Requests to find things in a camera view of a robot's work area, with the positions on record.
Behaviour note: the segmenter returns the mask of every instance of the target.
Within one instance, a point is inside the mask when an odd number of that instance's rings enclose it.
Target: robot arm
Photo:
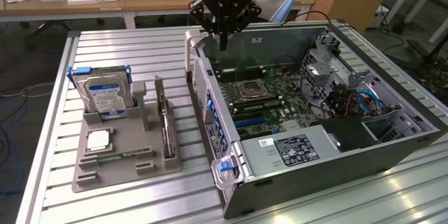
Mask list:
[[[204,6],[212,19],[204,15]],[[189,3],[189,13],[204,29],[218,37],[218,50],[224,51],[228,36],[246,27],[261,9],[252,0],[197,0]]]
[[[197,23],[204,29],[213,33],[218,38],[218,50],[226,49],[228,37],[240,32],[250,20],[261,14],[262,6],[264,12],[261,17],[266,20],[272,20],[277,10],[282,10],[280,17],[285,17],[293,0],[197,0],[189,3],[189,13],[193,16]],[[212,18],[204,15],[204,7],[212,13]]]

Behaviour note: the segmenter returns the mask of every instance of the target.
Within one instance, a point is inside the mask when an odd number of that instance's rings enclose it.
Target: chair wheel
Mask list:
[[[22,29],[28,29],[29,28],[29,22],[20,21],[18,25],[21,26]]]
[[[36,45],[32,45],[32,44],[25,44],[25,50],[26,51],[34,51],[36,50]]]
[[[96,19],[96,24],[97,24],[98,26],[104,26],[104,19],[97,18],[97,19]]]

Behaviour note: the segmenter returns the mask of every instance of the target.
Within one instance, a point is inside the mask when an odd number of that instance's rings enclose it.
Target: cpu socket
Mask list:
[[[264,82],[260,79],[237,82],[236,86],[240,89],[242,99],[264,98],[269,96],[264,87]]]

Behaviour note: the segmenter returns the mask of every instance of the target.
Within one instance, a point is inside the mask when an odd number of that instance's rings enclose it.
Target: power supply label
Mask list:
[[[273,141],[286,166],[294,166],[318,159],[318,155],[305,135]]]

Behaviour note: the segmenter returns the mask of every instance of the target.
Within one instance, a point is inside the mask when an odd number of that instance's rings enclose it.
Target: hard drive label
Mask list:
[[[318,159],[318,155],[305,135],[273,141],[286,166],[294,166]]]
[[[89,87],[93,102],[102,115],[114,115],[124,112],[124,101],[118,95],[120,86],[117,84],[94,85]]]

